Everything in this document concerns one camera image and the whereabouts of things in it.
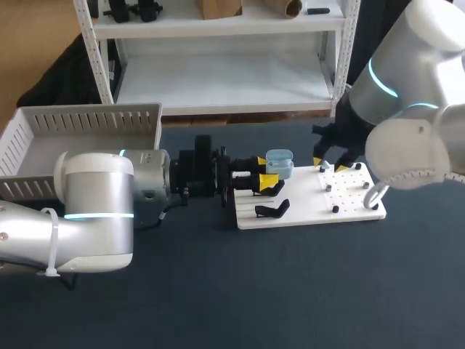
black clamp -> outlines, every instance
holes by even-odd
[[[140,19],[143,22],[153,22],[157,20],[157,16],[163,11],[163,6],[154,0],[139,0]]]
[[[110,11],[104,11],[104,16],[111,16],[117,23],[129,22],[129,11],[137,14],[138,5],[126,5],[124,0],[109,0]]]
[[[273,209],[272,207],[266,207],[266,206],[255,206],[255,213],[256,217],[268,217],[268,218],[281,218],[286,211],[291,207],[291,203],[289,202],[289,199],[287,198],[284,200],[281,205],[277,209]]]
[[[129,22],[129,12],[140,15],[143,22],[152,22],[163,10],[154,0],[139,0],[138,4],[128,6],[125,0],[109,0],[110,11],[104,11],[104,16],[111,16],[117,23]]]

dark blue table surface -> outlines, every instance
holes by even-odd
[[[163,130],[176,157],[197,134],[231,156],[294,152],[312,162],[311,122]],[[329,156],[336,159],[337,151]],[[219,198],[136,233],[123,270],[69,292],[44,277],[0,278],[3,348],[463,348],[465,188],[390,190],[387,218],[235,227]],[[158,208],[138,207],[137,222]]]

white pegboard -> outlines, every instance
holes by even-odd
[[[361,169],[346,169],[334,173],[333,165],[324,173],[319,167],[296,167],[292,177],[275,198],[254,196],[251,190],[235,190],[235,210],[240,229],[276,228],[294,225],[312,225],[336,222],[354,222],[360,220],[381,220],[386,217],[382,203],[377,210],[366,209],[363,198],[368,192],[363,183],[373,186],[370,173],[365,164]],[[326,192],[326,185],[332,186]],[[263,205],[278,208],[281,202],[289,199],[291,206],[279,219],[256,217],[255,206]],[[339,206],[339,212],[333,213],[333,206]]]

black object on shelf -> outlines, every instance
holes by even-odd
[[[139,14],[143,22],[153,22],[163,11],[163,6],[154,0],[139,0]]]
[[[328,13],[329,13],[329,8],[327,7],[307,9],[308,15],[327,15]]]
[[[124,0],[109,0],[110,11],[104,11],[104,16],[111,16],[117,23],[129,22],[129,7]]]

hole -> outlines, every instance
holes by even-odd
[[[155,198],[155,192],[154,191],[145,191],[144,192],[144,197],[147,199],[147,200],[153,200]]]

